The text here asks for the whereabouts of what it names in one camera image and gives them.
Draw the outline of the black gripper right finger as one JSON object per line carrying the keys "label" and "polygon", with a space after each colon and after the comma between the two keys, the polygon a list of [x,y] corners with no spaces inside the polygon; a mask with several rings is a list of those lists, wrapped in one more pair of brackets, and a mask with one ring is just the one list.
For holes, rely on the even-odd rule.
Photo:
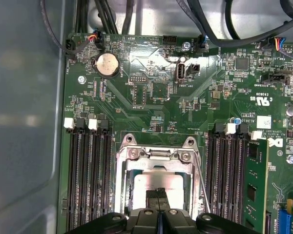
{"label": "black gripper right finger", "polygon": [[159,188],[159,205],[165,234],[254,234],[255,231],[211,213],[203,213],[193,220],[185,210],[171,208],[165,188]]}

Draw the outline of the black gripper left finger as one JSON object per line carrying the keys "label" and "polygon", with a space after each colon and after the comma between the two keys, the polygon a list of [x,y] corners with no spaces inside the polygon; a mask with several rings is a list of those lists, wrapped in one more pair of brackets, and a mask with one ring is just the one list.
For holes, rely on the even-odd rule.
{"label": "black gripper left finger", "polygon": [[83,224],[69,234],[156,234],[159,221],[159,189],[146,191],[146,208],[132,210],[129,217],[111,212]]}

